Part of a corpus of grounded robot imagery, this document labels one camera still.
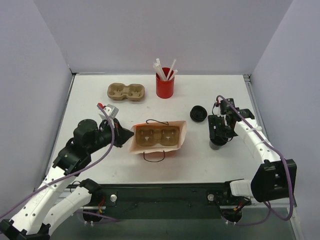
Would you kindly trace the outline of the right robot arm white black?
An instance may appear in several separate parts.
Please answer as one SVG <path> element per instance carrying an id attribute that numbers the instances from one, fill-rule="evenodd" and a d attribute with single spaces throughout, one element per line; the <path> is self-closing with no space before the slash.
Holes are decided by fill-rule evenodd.
<path id="1" fill-rule="evenodd" d="M 229 182 L 221 197 L 233 204 L 239 197 L 251 197 L 258 202 L 293 199 L 297 165 L 285 159 L 263 134 L 261 126 L 249 109 L 235 106 L 233 98 L 217 100 L 213 105 L 220 113 L 208 118 L 209 140 L 213 149 L 219 149 L 233 138 L 239 137 L 254 160 L 260 163 L 252 179 Z"/>

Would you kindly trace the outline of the brown cardboard cup carrier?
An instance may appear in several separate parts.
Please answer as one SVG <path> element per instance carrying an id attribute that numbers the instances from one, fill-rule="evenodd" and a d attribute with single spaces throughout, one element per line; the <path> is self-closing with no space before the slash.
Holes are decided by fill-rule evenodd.
<path id="1" fill-rule="evenodd" d="M 138 126 L 135 130 L 135 142 L 142 147 L 161 145 L 175 146 L 179 143 L 180 128 L 178 126 Z"/>

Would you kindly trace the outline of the dark coffee cup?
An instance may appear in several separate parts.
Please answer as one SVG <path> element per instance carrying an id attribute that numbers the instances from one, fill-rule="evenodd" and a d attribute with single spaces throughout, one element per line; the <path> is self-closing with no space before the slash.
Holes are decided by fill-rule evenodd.
<path id="1" fill-rule="evenodd" d="M 214 138 L 214 139 L 210 139 L 209 146 L 213 150 L 218 150 L 222 146 L 226 145 L 227 142 L 228 142 L 227 140 L 224 140 L 222 138 Z"/>

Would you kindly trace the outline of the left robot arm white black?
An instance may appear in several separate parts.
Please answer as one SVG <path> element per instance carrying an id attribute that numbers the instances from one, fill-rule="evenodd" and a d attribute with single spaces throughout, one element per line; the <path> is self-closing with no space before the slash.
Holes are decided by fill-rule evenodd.
<path id="1" fill-rule="evenodd" d="M 91 179 L 81 181 L 61 202 L 56 200 L 91 162 L 93 153 L 106 146 L 121 148 L 133 136 L 117 119 L 101 124 L 92 119 L 80 121 L 35 194 L 11 219 L 1 220 L 0 232 L 10 240 L 48 240 L 79 208 L 100 203 L 101 186 Z"/>

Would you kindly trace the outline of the orange paper bag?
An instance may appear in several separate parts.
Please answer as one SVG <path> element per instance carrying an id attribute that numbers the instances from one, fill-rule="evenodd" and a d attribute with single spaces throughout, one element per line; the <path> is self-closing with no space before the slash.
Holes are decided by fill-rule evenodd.
<path id="1" fill-rule="evenodd" d="M 161 162 L 166 153 L 179 150 L 187 134 L 185 120 L 157 121 L 148 119 L 145 123 L 136 124 L 131 128 L 134 133 L 129 140 L 128 152 L 133 155 L 142 155 L 149 163 Z M 147 155 L 161 153 L 159 160 L 147 159 Z"/>

